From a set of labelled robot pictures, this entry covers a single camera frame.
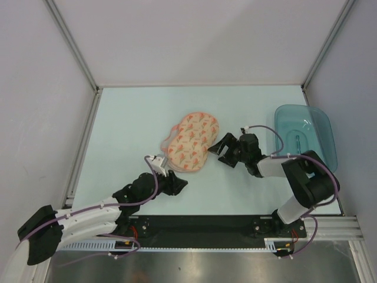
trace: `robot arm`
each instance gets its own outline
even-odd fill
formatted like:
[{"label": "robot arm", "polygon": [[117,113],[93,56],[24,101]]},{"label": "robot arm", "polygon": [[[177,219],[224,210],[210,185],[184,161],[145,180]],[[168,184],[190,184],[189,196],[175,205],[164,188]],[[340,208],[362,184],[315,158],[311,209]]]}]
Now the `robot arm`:
[{"label": "robot arm", "polygon": [[259,148],[256,135],[241,130],[243,134],[239,139],[227,133],[217,144],[208,148],[208,151],[221,155],[226,149],[219,161],[232,168],[242,162],[253,176],[286,177],[293,196],[272,214],[282,225],[291,224],[318,203],[331,197],[334,194],[333,180],[339,190],[338,180],[313,150],[292,158],[266,156]]},{"label": "robot arm", "polygon": [[79,210],[53,210],[51,205],[40,208],[18,230],[21,242],[0,282],[29,282],[25,277],[32,274],[32,265],[46,261],[69,243],[101,234],[123,235],[130,224],[129,216],[137,212],[140,205],[160,193],[178,195],[187,185],[187,181],[178,178],[172,170],[165,171],[165,157],[149,156],[145,160],[154,174],[141,174],[94,205]]}]

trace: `black mounting plate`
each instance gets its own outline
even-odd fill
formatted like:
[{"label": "black mounting plate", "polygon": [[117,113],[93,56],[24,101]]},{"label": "black mounting plate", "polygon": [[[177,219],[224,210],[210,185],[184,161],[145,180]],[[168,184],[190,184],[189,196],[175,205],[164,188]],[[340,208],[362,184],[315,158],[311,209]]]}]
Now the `black mounting plate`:
[{"label": "black mounting plate", "polygon": [[264,238],[291,239],[293,229],[306,237],[302,220],[276,229],[270,215],[143,215],[130,222],[143,248],[264,248]]}]

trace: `floral pouch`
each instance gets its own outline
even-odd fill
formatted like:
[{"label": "floral pouch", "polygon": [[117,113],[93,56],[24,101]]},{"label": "floral pouch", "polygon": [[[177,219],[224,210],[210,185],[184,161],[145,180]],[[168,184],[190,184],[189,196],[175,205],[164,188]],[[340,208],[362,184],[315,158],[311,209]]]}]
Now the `floral pouch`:
[{"label": "floral pouch", "polygon": [[161,150],[168,157],[168,165],[178,172],[192,172],[201,169],[207,160],[207,149],[219,133],[219,122],[203,112],[186,115],[175,125],[161,144]]}]

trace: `teal plastic bin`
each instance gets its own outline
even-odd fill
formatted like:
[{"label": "teal plastic bin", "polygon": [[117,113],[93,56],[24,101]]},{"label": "teal plastic bin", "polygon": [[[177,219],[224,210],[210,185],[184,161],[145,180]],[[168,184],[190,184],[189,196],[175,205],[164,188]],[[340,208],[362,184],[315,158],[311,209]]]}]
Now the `teal plastic bin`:
[{"label": "teal plastic bin", "polygon": [[[334,137],[329,117],[322,110],[303,105],[282,105],[275,111],[275,129],[284,141],[278,155],[301,154],[314,150],[327,167],[338,167]],[[281,148],[276,138],[276,148]]]}]

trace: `metal floor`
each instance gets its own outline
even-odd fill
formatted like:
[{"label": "metal floor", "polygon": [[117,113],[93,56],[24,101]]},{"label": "metal floor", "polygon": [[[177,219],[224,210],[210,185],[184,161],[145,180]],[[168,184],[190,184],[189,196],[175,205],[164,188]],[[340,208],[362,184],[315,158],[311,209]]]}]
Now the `metal floor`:
[{"label": "metal floor", "polygon": [[47,283],[356,283],[360,282],[348,242],[314,242],[294,260],[242,252],[139,252],[120,260],[96,256],[59,264],[88,252],[55,254]]}]

